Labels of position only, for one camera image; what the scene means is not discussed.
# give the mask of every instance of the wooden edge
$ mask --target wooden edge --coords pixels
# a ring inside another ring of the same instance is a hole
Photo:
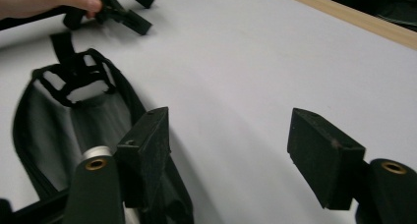
[[[384,38],[417,50],[417,32],[391,24],[330,0],[296,0],[363,28]]]

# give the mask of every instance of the white tabletop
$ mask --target white tabletop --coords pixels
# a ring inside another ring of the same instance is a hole
[[[417,169],[417,51],[293,0],[156,0],[146,36],[109,22],[73,32],[128,78],[147,109],[170,109],[171,148],[196,223],[354,223],[323,210],[286,152],[292,108],[321,114],[366,161]],[[0,196],[37,200],[11,127],[30,72],[56,63],[62,17],[0,32]]]

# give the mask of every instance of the fingernail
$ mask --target fingernail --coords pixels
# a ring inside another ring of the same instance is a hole
[[[100,0],[88,0],[89,11],[98,12],[101,10]]]

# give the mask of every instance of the table surface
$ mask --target table surface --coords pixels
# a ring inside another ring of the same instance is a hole
[[[122,4],[146,36],[108,22],[73,32],[122,71],[147,109],[168,106],[173,159],[196,223],[354,223],[321,209],[286,152],[294,107],[321,114],[367,147],[417,169],[417,52],[295,0],[156,0]],[[0,32],[0,196],[37,196],[11,128],[30,72],[56,63],[55,17]]]

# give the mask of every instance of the black pouch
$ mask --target black pouch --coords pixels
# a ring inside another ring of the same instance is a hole
[[[32,72],[13,127],[16,151],[40,200],[70,187],[88,149],[108,145],[115,152],[146,113],[108,59],[94,49],[76,53],[68,32],[51,38],[60,64]],[[141,223],[193,223],[190,197],[170,156],[156,193],[152,205],[139,210]]]

